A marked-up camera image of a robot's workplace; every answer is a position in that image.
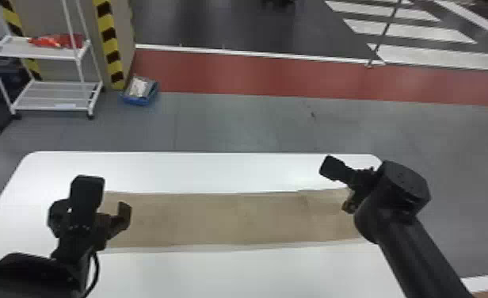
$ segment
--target white floor line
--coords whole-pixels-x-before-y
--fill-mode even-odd
[[[453,13],[456,13],[460,15],[461,17],[468,19],[469,21],[475,23],[476,25],[484,28],[486,31],[488,31],[488,20],[485,19],[484,17],[479,16],[476,13],[471,12],[470,10],[467,10],[463,8],[462,6],[454,3],[454,2],[448,2],[448,1],[441,1],[441,0],[436,0],[436,3],[439,5],[447,8],[448,10],[451,10]]]
[[[462,282],[470,292],[488,291],[488,275],[463,278]]]
[[[385,63],[425,65],[435,67],[467,68],[488,71],[488,54],[411,48],[383,44],[377,52]]]
[[[359,21],[344,19],[344,22],[357,33],[381,35],[387,23],[378,21]],[[476,44],[475,40],[454,29],[442,29],[415,25],[392,24],[388,36],[417,38],[424,40],[455,41]]]
[[[369,6],[365,4],[356,4],[339,1],[326,1],[327,5],[334,11],[345,13],[362,13],[375,16],[389,17],[394,8],[384,6]],[[396,17],[405,19],[425,20],[425,21],[439,21],[437,17],[424,10],[412,10],[401,8],[395,15]]]
[[[317,55],[296,55],[296,54],[279,54],[266,52],[251,52],[251,51],[233,51],[216,48],[190,48],[190,47],[176,47],[162,44],[137,44],[138,49],[147,49],[155,51],[168,52],[187,52],[200,54],[219,54],[219,55],[241,55],[246,57],[263,57],[263,58],[277,58],[277,59],[294,59],[294,60],[308,60],[308,61],[324,61],[324,62],[338,62],[338,63],[357,63],[366,64],[367,59],[359,58],[344,58],[344,57],[327,57]],[[384,65],[382,61],[376,60],[376,65]]]
[[[388,2],[388,3],[397,3],[398,0],[375,0],[377,2]],[[401,4],[407,4],[407,5],[412,5],[412,2],[409,0],[402,0]]]

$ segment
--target small box on floor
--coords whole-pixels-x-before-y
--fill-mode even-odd
[[[122,100],[130,105],[148,105],[159,93],[159,83],[134,75]]]

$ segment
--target black cable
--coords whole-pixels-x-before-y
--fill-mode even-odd
[[[89,288],[85,290],[80,298],[86,298],[93,291],[96,283],[98,282],[98,278],[100,277],[100,261],[98,260],[98,255],[96,254],[96,251],[94,251],[90,256],[94,260],[94,276],[93,280],[90,282]]]

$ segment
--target red object on shelf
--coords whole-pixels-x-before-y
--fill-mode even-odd
[[[30,44],[35,44],[37,47],[45,48],[73,48],[70,34],[52,34],[40,37],[30,38]],[[76,48],[83,48],[83,35],[74,34],[74,42]]]

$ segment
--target tabletop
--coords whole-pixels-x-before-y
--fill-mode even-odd
[[[373,155],[334,155],[353,168]],[[0,196],[0,258],[17,251],[48,256],[53,201],[79,174],[105,190],[133,193],[256,193],[344,187],[318,174],[324,154],[36,152],[26,156]],[[100,253],[90,297],[403,297],[376,245],[363,239],[250,249],[114,249]]]

